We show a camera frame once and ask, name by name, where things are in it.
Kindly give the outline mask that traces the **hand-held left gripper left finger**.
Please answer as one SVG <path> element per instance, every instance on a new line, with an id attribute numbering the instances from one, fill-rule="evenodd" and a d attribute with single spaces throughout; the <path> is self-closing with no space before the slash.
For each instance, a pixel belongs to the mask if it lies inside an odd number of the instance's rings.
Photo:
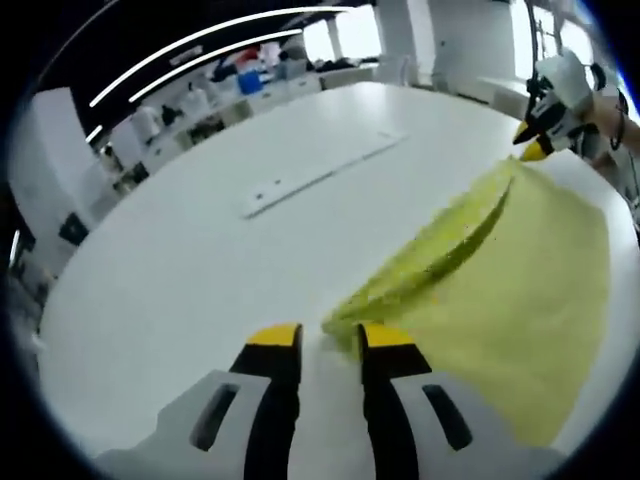
<path id="1" fill-rule="evenodd" d="M 214 370 L 159 415 L 180 479 L 285 479 L 300 413 L 299 323 L 254 333 L 226 371 Z"/>

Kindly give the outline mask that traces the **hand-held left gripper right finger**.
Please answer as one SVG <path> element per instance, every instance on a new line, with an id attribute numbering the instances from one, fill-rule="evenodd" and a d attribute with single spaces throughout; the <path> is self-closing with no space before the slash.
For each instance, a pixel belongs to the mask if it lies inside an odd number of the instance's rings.
<path id="1" fill-rule="evenodd" d="M 497 444 L 472 431 L 413 339 L 375 323 L 357 326 L 363 415 L 377 479 L 501 479 Z"/>

